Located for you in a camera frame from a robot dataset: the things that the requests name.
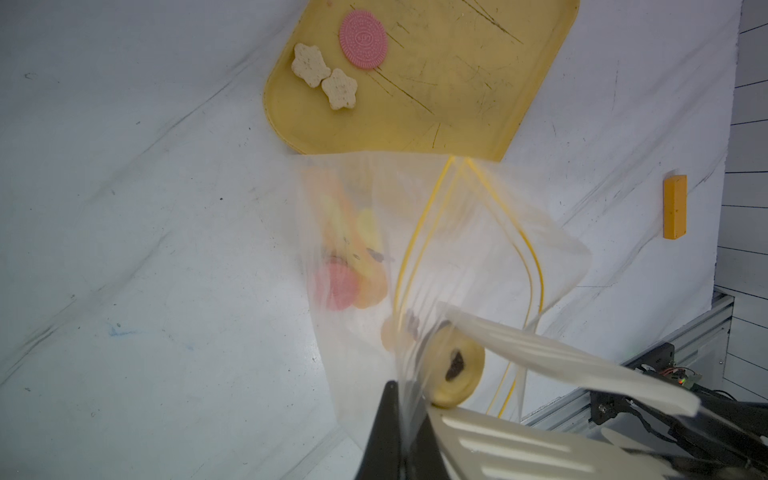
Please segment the white slotted kitchen tongs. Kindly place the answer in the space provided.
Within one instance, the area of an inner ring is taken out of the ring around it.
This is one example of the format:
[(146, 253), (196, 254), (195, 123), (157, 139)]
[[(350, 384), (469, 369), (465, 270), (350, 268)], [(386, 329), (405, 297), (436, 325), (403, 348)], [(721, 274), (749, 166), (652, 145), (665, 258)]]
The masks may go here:
[(495, 323), (446, 305), (446, 319), (462, 333), (522, 369), (575, 391), (524, 416), (522, 422), (461, 408), (428, 407), (440, 450), (459, 479), (667, 479), (670, 462), (642, 451), (565, 433), (569, 421), (586, 423), (586, 393), (619, 394), (666, 415), (695, 417), (693, 393), (608, 362), (559, 341)]

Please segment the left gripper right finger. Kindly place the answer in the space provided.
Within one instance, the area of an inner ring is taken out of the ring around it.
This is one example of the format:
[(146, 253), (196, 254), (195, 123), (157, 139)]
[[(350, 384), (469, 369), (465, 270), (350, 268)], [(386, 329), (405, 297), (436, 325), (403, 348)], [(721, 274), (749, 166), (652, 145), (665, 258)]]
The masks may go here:
[(404, 446), (404, 478), (410, 480), (448, 480), (450, 478), (425, 407), (418, 407), (409, 423)]

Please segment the yellow ring cookie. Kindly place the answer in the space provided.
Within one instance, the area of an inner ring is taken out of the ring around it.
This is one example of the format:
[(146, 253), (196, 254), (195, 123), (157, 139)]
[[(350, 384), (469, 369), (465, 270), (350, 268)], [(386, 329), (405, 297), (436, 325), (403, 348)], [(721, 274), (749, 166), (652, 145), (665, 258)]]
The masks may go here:
[(454, 408), (475, 392), (484, 368), (485, 348), (445, 323), (422, 350), (419, 379), (432, 405)]

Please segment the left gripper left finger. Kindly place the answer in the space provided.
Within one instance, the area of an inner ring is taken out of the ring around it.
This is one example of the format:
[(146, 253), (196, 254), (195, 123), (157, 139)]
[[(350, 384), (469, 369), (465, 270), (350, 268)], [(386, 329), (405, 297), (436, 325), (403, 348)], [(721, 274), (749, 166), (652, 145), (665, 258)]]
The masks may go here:
[(356, 480), (398, 480), (401, 477), (401, 432), (398, 383), (383, 389)]

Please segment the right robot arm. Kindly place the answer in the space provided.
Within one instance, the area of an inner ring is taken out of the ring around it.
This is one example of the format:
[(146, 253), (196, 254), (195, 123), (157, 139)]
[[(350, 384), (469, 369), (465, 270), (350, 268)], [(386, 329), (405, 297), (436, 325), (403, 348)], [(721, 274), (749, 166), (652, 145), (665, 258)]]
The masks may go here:
[(666, 435), (647, 430), (688, 455), (653, 453), (672, 468), (667, 479), (765, 479), (767, 477), (767, 405), (739, 402), (705, 387), (692, 393), (700, 400), (693, 417), (671, 416), (631, 397), (629, 412), (644, 413), (668, 427)]

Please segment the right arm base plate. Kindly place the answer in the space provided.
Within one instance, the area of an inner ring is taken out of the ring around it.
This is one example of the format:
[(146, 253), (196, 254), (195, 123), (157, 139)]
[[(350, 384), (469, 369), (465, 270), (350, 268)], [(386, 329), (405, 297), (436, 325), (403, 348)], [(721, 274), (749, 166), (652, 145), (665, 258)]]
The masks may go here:
[(661, 373), (674, 366), (675, 346), (669, 342), (659, 342), (641, 354), (623, 364), (627, 372), (614, 370), (609, 374), (607, 384), (598, 385), (597, 390), (589, 390), (590, 421), (602, 425), (616, 418), (621, 413), (629, 413), (649, 426), (643, 416), (636, 411), (631, 400), (654, 401), (653, 393), (659, 393), (661, 387), (653, 386), (652, 379), (664, 382)]

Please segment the clear resealable zip bag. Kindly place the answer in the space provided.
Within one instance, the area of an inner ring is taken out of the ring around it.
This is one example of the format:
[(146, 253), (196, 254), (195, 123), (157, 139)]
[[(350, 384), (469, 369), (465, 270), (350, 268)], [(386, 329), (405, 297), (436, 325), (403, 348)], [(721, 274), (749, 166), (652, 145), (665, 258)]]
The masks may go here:
[[(546, 209), (520, 168), (464, 156), (302, 156), (297, 227), (309, 314), (340, 427), (368, 440), (385, 383), (420, 391), (420, 350), (446, 305), (535, 330), (588, 271), (587, 247)], [(313, 300), (328, 261), (359, 279), (347, 309)]]

